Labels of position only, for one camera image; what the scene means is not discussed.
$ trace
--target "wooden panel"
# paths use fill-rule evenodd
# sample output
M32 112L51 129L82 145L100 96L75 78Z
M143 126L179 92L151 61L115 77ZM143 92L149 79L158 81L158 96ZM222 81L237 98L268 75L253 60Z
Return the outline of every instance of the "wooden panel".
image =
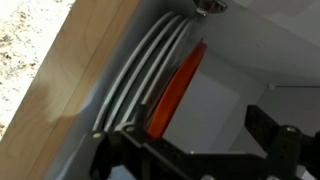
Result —
M0 145L0 179L42 179L139 0L77 0Z

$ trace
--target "black mechanism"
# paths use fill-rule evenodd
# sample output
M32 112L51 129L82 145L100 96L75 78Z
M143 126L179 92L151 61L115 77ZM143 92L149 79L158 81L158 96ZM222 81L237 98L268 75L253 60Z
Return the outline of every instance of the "black mechanism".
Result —
M257 106L248 106L245 127L267 152L265 159L251 154L186 154L131 125L112 134L85 136L64 179L105 180L112 167L124 165L143 180L292 180L298 179L298 164L320 179L319 132L313 138L296 127L279 126Z

